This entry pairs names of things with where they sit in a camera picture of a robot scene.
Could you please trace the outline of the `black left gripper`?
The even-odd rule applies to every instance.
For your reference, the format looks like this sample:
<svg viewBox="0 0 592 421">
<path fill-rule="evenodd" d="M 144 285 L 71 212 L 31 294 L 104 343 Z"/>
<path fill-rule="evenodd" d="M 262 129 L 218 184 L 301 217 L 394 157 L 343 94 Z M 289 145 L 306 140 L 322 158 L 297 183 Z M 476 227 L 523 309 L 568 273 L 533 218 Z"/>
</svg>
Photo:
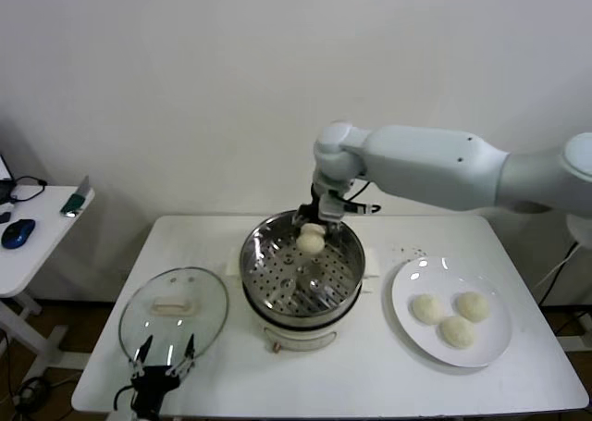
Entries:
<svg viewBox="0 0 592 421">
<path fill-rule="evenodd" d="M 135 390 L 132 405 L 161 405 L 169 392 L 180 387 L 178 376 L 187 376 L 195 364 L 194 335 L 191 334 L 181 359 L 170 368 L 169 375 L 168 366 L 147 366 L 153 340 L 154 336 L 149 335 L 131 359 L 133 377 L 130 383 Z"/>
</svg>

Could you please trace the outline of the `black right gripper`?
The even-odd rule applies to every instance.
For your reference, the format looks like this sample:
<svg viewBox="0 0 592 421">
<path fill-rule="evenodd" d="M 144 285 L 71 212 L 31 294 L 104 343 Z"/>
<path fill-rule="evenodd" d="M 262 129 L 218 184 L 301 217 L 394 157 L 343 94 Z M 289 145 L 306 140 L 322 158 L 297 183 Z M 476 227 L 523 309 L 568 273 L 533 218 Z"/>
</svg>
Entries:
<svg viewBox="0 0 592 421">
<path fill-rule="evenodd" d="M 310 189 L 311 202 L 301 204 L 295 213 L 295 224 L 304 225 L 312 223 L 326 226 L 326 239 L 330 244 L 337 245 L 341 242 L 341 207 L 337 200 L 328 193 L 319 194 L 315 186 Z"/>
</svg>

